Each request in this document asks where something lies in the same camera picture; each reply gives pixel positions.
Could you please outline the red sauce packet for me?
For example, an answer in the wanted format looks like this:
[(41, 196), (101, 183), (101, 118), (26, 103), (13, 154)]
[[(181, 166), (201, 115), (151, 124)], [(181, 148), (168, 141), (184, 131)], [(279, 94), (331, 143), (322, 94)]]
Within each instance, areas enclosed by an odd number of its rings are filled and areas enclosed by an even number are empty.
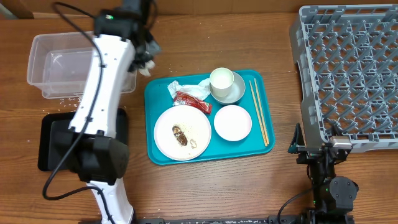
[(189, 95), (188, 93), (183, 93), (181, 91), (177, 91), (176, 96), (174, 97), (174, 106), (180, 106), (180, 105), (187, 105), (187, 106), (192, 106), (204, 114), (211, 114), (212, 111), (212, 105), (203, 101), (199, 100), (198, 98), (195, 98), (192, 95)]

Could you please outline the small white bowl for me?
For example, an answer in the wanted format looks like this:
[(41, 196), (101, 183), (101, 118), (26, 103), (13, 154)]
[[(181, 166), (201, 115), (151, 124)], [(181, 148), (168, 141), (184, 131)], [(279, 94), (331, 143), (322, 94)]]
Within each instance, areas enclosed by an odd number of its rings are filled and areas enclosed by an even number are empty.
[(217, 134), (227, 141), (240, 141), (251, 132), (252, 119), (249, 113), (237, 105), (222, 107), (214, 118)]

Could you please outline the white napkin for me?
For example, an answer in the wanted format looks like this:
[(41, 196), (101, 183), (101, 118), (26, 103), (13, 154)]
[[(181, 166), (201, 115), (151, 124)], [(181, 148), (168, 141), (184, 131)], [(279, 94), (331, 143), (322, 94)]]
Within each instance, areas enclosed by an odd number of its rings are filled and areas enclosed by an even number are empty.
[(180, 77), (156, 78), (145, 87), (147, 100), (172, 101), (178, 93), (185, 93), (199, 100), (210, 95), (209, 74), (185, 75)]

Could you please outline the white cup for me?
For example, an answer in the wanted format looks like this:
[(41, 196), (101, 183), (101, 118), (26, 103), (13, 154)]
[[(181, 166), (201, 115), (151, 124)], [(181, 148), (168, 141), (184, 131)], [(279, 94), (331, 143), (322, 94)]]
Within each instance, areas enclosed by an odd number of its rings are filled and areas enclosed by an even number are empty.
[(210, 74), (210, 86), (213, 94), (217, 97), (227, 96), (231, 91), (233, 82), (234, 75), (228, 68), (216, 68)]

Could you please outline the large white plate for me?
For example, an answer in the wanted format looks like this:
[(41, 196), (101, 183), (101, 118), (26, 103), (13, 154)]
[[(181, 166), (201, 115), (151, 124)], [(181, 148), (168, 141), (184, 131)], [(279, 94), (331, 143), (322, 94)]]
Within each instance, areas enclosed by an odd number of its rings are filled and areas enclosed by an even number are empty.
[(189, 161), (208, 148), (211, 124), (207, 116), (192, 106), (173, 106), (164, 111), (154, 126), (159, 151), (175, 161)]

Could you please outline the brown food scrap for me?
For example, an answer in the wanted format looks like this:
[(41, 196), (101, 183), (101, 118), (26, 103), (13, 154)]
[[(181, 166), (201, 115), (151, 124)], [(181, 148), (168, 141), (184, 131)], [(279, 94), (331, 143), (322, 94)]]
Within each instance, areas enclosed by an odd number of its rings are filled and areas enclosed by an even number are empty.
[(186, 146), (188, 143), (187, 137), (185, 136), (184, 132), (177, 126), (172, 127), (172, 131), (174, 134), (175, 139), (181, 146)]

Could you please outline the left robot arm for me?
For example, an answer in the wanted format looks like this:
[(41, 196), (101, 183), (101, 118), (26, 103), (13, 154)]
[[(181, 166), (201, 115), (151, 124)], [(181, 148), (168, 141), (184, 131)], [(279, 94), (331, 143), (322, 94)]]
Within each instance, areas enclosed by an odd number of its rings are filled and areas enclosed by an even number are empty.
[[(117, 140), (118, 105), (129, 72), (148, 76), (160, 52), (150, 30), (157, 19), (155, 1), (123, 1), (95, 17), (90, 71), (83, 97), (67, 131), (57, 133), (54, 144), (60, 162), (47, 179), (42, 195), (60, 200), (84, 190), (94, 193), (102, 223), (133, 223), (134, 209), (123, 182), (129, 162), (128, 146)], [(66, 166), (85, 186), (51, 197), (48, 187)]]

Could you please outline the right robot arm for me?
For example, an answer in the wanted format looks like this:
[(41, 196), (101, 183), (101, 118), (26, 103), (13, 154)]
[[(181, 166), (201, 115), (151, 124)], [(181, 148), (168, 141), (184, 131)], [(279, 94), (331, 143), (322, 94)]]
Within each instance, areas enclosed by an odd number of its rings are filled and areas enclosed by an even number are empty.
[(297, 154), (297, 164), (307, 166), (307, 177), (312, 186), (283, 204), (277, 214), (279, 223), (282, 222), (284, 207), (309, 192), (313, 194), (314, 207), (304, 209), (294, 223), (354, 223), (348, 213), (353, 210), (359, 186), (351, 179), (335, 173), (335, 166), (347, 159), (353, 146), (337, 125), (332, 127), (331, 132), (333, 135), (328, 142), (320, 147), (307, 147), (301, 126), (296, 124), (288, 153)]

